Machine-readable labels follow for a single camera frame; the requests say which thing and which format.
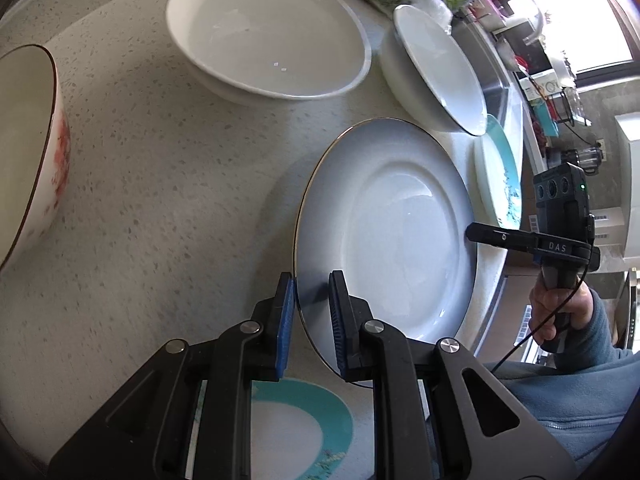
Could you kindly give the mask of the right forearm blue sleeve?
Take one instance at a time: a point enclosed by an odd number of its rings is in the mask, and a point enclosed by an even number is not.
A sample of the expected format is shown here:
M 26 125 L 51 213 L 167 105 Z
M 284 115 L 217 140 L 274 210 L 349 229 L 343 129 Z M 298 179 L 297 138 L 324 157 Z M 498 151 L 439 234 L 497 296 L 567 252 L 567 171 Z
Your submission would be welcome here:
M 589 289 L 599 306 L 598 353 L 555 354 L 552 367 L 508 361 L 495 372 L 564 446 L 579 472 L 604 450 L 639 389 L 639 357 L 613 346 L 603 301 Z

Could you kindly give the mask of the right hand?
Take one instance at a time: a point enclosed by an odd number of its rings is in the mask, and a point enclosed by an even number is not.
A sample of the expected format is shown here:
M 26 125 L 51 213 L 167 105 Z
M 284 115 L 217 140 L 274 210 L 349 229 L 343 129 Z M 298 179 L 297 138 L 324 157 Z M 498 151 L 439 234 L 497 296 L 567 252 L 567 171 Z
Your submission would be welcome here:
M 564 304 L 560 312 L 570 316 L 570 325 L 574 330 L 585 328 L 593 316 L 593 298 L 589 287 L 582 283 L 575 295 L 567 300 L 572 292 L 571 289 L 555 288 L 548 289 L 544 284 L 542 274 L 538 275 L 536 285 L 530 291 L 529 303 L 532 306 L 532 317 L 529 320 L 531 332 L 536 328 L 534 341 L 541 346 L 556 337 L 556 327 L 554 326 L 554 316 L 552 313 Z

